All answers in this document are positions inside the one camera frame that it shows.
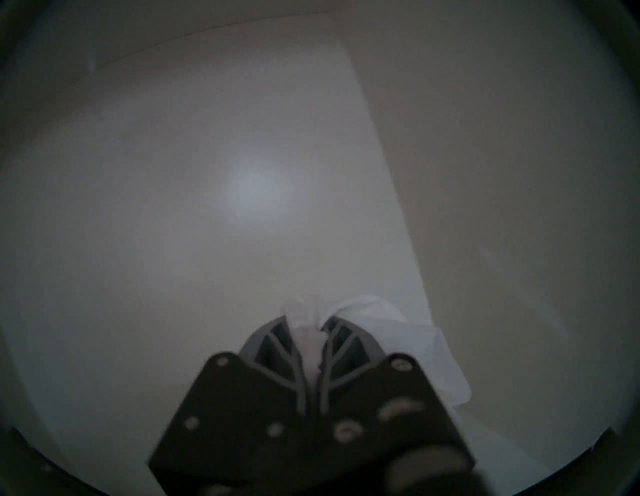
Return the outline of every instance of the white cloth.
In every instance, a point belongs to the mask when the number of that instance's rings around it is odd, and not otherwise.
[[[342,301],[325,301],[319,296],[291,298],[282,304],[282,313],[298,351],[305,376],[314,384],[320,373],[322,349],[327,334],[324,323],[337,316],[369,332],[385,353],[407,353],[414,357],[446,406],[471,399],[471,388],[455,361],[442,330],[410,324],[391,303],[372,294]]]

